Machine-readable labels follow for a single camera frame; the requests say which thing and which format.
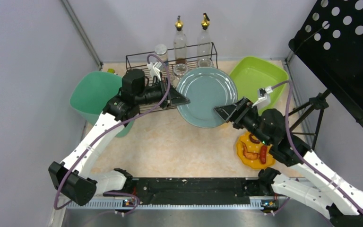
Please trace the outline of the silver lid labelled jar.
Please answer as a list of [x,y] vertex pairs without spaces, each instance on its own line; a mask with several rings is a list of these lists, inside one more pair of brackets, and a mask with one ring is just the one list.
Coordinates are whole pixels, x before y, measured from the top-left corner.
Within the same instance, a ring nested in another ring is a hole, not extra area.
[[158,44],[154,49],[155,54],[164,62],[165,66],[168,67],[168,49],[164,44]]

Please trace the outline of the clear glass jar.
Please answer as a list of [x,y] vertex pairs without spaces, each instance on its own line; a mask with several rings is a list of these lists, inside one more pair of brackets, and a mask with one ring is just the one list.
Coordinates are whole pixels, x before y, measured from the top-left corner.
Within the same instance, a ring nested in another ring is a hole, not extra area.
[[197,67],[213,67],[213,61],[211,59],[200,59],[197,61]]
[[180,79],[189,71],[187,64],[178,63],[173,66],[173,75]]

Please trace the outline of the oil bottle brown liquid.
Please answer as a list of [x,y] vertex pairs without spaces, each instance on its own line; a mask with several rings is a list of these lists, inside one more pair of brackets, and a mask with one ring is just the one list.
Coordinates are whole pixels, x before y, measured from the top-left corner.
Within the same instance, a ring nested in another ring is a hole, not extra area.
[[211,37],[208,31],[210,19],[207,13],[203,13],[203,20],[201,22],[201,32],[197,40],[197,61],[209,59],[211,53]]

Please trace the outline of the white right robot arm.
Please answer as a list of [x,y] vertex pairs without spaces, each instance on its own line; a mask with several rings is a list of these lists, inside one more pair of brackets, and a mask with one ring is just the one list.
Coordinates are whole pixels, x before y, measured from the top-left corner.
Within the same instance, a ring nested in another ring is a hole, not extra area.
[[258,113],[247,98],[214,108],[236,129],[246,129],[278,162],[299,172],[311,186],[298,182],[271,167],[259,172],[259,185],[265,194],[292,198],[327,218],[335,227],[363,227],[363,191],[355,188],[326,165],[307,143],[292,135],[285,117],[277,109]]

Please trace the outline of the yellow polka dot plate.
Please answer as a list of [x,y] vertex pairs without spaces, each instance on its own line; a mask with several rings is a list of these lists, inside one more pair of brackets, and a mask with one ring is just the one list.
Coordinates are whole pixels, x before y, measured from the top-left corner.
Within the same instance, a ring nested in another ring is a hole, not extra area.
[[265,145],[250,132],[240,135],[234,148],[241,162],[253,170],[272,167],[276,162],[270,154],[272,146]]

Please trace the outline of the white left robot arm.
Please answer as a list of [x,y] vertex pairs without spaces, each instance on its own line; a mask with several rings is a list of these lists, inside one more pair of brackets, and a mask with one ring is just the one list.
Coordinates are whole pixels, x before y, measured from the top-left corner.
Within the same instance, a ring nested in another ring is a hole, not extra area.
[[143,70],[126,71],[117,94],[108,100],[90,132],[65,159],[49,166],[48,172],[57,193],[84,206],[97,194],[124,189],[132,179],[125,170],[116,168],[103,174],[91,173],[105,148],[131,121],[142,116],[141,105],[155,104],[155,108],[166,109],[188,103],[190,100],[168,79],[157,79],[148,86]]

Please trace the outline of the grey blue round plate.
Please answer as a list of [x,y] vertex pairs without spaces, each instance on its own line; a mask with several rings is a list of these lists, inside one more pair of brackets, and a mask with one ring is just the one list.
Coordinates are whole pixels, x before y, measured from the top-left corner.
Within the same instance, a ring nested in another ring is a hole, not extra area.
[[237,87],[230,76],[213,67],[190,70],[179,80],[176,90],[190,100],[177,106],[179,114],[199,128],[215,128],[225,123],[214,108],[238,100]]

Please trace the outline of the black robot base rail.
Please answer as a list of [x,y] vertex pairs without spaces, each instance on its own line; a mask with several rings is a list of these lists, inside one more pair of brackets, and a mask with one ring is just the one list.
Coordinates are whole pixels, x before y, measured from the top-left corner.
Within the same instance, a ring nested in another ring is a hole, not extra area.
[[257,178],[153,178],[127,180],[121,193],[137,196],[144,205],[248,205],[278,206],[283,196],[271,194]]

